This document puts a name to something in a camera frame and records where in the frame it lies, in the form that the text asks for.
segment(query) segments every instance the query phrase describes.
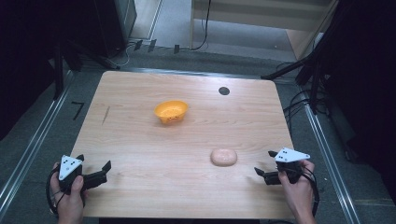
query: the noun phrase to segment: black cloth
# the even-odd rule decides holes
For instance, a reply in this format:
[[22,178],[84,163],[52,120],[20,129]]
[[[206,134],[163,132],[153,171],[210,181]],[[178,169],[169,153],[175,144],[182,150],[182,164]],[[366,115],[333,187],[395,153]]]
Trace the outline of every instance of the black cloth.
[[347,145],[382,175],[396,204],[396,3],[341,3],[350,10],[321,55],[325,87],[356,134]]
[[0,140],[54,79],[46,10],[19,2],[0,1]]

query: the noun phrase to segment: black dot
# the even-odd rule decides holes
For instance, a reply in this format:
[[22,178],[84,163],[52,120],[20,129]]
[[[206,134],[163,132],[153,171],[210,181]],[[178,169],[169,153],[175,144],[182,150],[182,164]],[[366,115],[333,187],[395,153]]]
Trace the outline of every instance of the black dot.
[[219,93],[220,93],[221,95],[228,95],[228,94],[230,94],[230,90],[229,90],[227,87],[221,87],[221,88],[219,89]]

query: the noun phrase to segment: power cord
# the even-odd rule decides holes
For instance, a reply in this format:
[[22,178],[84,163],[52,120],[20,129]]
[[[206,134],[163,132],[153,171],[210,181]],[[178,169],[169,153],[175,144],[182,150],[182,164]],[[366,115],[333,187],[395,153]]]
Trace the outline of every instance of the power cord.
[[[288,124],[288,128],[289,128],[289,132],[290,132],[290,137],[291,137],[291,139],[292,139],[291,118],[292,118],[294,115],[296,115],[300,110],[302,110],[302,109],[304,108],[305,105],[308,105],[308,104],[311,103],[309,99],[303,99],[303,100],[300,100],[300,101],[294,103],[295,99],[296,99],[300,94],[305,93],[305,92],[310,92],[310,90],[305,90],[305,91],[300,91],[300,92],[298,92],[298,93],[297,93],[296,95],[294,95],[293,98],[290,100],[289,106],[287,106],[286,108],[283,109],[283,113],[286,114],[286,115],[285,115],[285,119],[286,119],[286,122],[287,122],[287,124]],[[323,101],[324,101],[324,98],[317,99],[317,100],[315,101],[316,110],[317,110],[319,113],[328,114],[327,111],[320,111],[320,110],[318,110],[318,103],[321,103],[321,102],[323,102]]]
[[130,61],[130,55],[129,55],[129,53],[128,53],[128,49],[131,48],[131,47],[133,47],[134,45],[135,45],[135,44],[129,45],[129,46],[125,49],[125,54],[126,54],[126,56],[127,56],[127,61],[126,61],[126,63],[114,63],[114,62],[112,62],[112,61],[109,60],[109,59],[106,59],[106,60],[107,60],[108,62],[110,62],[110,63],[112,63],[112,64],[118,66],[118,67],[121,67],[121,66],[124,66],[124,65],[128,64],[129,61]]
[[276,67],[276,71],[277,71],[277,69],[279,69],[280,66],[282,66],[284,64],[289,64],[289,63],[280,63],[280,64],[278,64],[277,67]]
[[58,216],[58,204],[61,201],[61,199],[64,197],[64,195],[62,195],[61,199],[59,199],[59,201],[56,203],[56,206],[54,206],[53,196],[58,192],[54,193],[52,196],[50,195],[50,180],[56,172],[59,172],[60,168],[61,165],[58,164],[58,166],[56,166],[53,170],[51,170],[49,177],[47,178],[47,185],[46,185],[47,203],[49,204],[50,211],[56,216]]
[[[297,172],[295,170],[288,169],[288,168],[283,168],[283,169],[286,171],[289,171],[289,172],[297,173],[298,175],[303,176],[304,178],[306,178],[309,181],[309,184],[311,185],[311,188],[314,193],[314,204],[312,206],[312,216],[315,217],[315,215],[317,214],[317,211],[318,211],[320,197],[319,197],[319,191],[318,191],[317,178],[315,177],[314,173],[312,171],[310,171],[309,169],[307,169],[306,167],[305,167],[305,170],[307,170],[309,174],[304,173],[304,172]],[[268,224],[277,224],[277,223],[293,224],[292,222],[289,222],[286,220],[271,220],[268,222]]]
[[202,44],[201,44],[199,47],[197,47],[197,48],[193,48],[193,49],[184,48],[184,49],[188,49],[188,50],[198,50],[198,49],[200,49],[200,48],[204,45],[204,43],[206,42],[206,39],[207,39],[207,22],[209,21],[209,12],[210,12],[210,5],[211,5],[211,3],[212,3],[212,0],[209,0],[209,5],[208,5],[208,7],[207,7],[207,13],[206,13],[205,38],[204,38],[204,41],[203,41]]

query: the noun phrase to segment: tape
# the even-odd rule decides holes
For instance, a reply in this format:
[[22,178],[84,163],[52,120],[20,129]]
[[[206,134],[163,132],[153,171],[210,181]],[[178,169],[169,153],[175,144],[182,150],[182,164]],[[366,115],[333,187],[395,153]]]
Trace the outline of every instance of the tape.
[[73,120],[76,120],[78,115],[79,115],[79,113],[81,112],[82,107],[84,106],[85,103],[79,103],[79,102],[74,102],[73,101],[72,104],[73,105],[79,105],[79,109],[78,109],[76,115],[73,117]]
[[179,52],[180,52],[180,45],[175,45],[174,54],[177,54]]
[[154,51],[155,43],[156,43],[156,42],[157,42],[157,39],[151,40],[151,42],[149,43],[148,52]]
[[134,46],[134,50],[140,49],[142,47],[143,40],[137,41],[136,45]]

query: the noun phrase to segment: finger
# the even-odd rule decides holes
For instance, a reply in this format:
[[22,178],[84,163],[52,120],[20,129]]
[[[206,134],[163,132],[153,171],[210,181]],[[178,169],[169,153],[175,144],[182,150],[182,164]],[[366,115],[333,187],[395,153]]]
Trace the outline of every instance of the finger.
[[[58,166],[58,162],[56,162],[54,165],[53,165],[53,169],[55,169],[57,166]],[[50,178],[50,188],[51,188],[51,190],[52,190],[52,193],[56,193],[56,192],[58,192],[60,189],[61,189],[61,187],[59,187],[59,180],[58,180],[58,174],[59,174],[59,172],[55,172],[53,175],[52,175],[52,177]]]
[[75,202],[81,200],[80,192],[83,185],[84,185],[84,178],[81,175],[77,176],[71,188],[70,200],[73,200]]
[[82,192],[84,195],[84,198],[88,198],[90,197],[90,193],[87,190],[84,190],[84,192]]
[[288,175],[286,174],[285,171],[278,172],[278,173],[277,173],[277,177],[279,178],[280,183],[281,183],[283,186],[286,186],[286,185],[290,184]]
[[314,164],[314,163],[312,163],[312,162],[310,162],[310,161],[302,160],[302,161],[300,161],[300,164],[301,164],[304,168],[310,170],[311,172],[314,172],[314,169],[315,169],[315,164]]

